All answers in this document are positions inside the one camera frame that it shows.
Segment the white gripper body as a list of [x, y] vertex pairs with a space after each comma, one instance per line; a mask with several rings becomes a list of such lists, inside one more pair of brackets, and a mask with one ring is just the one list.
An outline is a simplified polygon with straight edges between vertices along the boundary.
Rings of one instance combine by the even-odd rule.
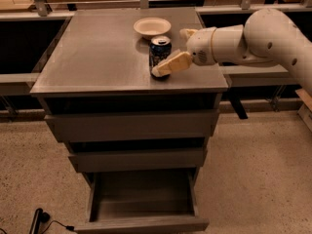
[[203, 28], [196, 31], [186, 42], [187, 52], [197, 65], [214, 65], [213, 36], [215, 27]]

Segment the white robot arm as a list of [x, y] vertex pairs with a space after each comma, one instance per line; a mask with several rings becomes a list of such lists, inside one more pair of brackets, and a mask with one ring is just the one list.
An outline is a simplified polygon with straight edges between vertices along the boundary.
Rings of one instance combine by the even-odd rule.
[[246, 66], [279, 64], [308, 93], [312, 94], [312, 42], [294, 22], [276, 9], [261, 9], [244, 24], [183, 28], [186, 50], [176, 50], [151, 69], [163, 77], [185, 70], [191, 64], [214, 65], [232, 62]]

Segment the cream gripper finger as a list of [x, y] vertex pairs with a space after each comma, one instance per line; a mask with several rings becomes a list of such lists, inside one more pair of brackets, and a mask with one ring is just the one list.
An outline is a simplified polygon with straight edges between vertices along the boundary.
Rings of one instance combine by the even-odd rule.
[[193, 58], [188, 52], [176, 50], [154, 66], [151, 69], [151, 74], [155, 77], [164, 77], [172, 74], [173, 72], [188, 69], [192, 62]]
[[188, 40], [196, 32], [197, 32], [197, 29], [183, 28], [179, 31], [179, 35], [182, 39]]

